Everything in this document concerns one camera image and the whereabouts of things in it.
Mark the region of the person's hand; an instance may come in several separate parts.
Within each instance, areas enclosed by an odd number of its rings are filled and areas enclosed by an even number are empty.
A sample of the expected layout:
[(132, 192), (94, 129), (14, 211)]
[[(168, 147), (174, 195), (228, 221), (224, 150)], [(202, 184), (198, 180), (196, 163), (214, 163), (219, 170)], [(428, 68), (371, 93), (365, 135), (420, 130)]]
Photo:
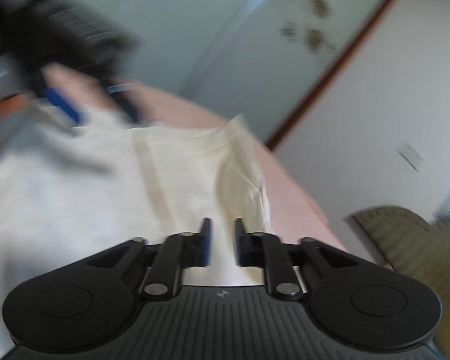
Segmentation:
[(28, 103), (28, 96), (23, 93), (0, 97), (0, 122), (7, 116), (21, 111)]

